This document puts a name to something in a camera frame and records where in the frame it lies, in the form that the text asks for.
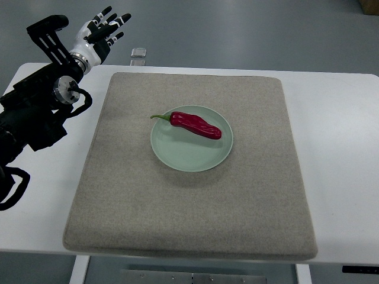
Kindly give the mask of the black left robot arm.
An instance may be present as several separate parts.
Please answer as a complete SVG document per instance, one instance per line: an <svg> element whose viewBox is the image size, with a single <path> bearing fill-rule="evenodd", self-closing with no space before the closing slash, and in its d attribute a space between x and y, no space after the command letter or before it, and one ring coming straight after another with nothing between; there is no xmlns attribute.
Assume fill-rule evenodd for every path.
<svg viewBox="0 0 379 284"><path fill-rule="evenodd" d="M27 27L32 41L52 61L14 85L1 97L1 210L23 196L30 175L10 167L25 146L34 151L54 145L67 132L63 123L92 104L79 88L83 68L60 42L57 31L68 25L64 15L51 15Z"/></svg>

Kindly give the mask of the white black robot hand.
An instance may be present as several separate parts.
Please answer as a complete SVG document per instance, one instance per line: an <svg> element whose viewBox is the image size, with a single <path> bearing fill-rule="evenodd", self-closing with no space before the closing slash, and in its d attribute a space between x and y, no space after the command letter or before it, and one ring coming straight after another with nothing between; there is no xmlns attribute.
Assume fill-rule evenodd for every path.
<svg viewBox="0 0 379 284"><path fill-rule="evenodd" d="M131 14L118 16L116 13L110 14L111 11L111 6L103 9L86 22L75 37L70 55L84 73L103 64L111 47L124 36L120 28L130 20Z"/></svg>

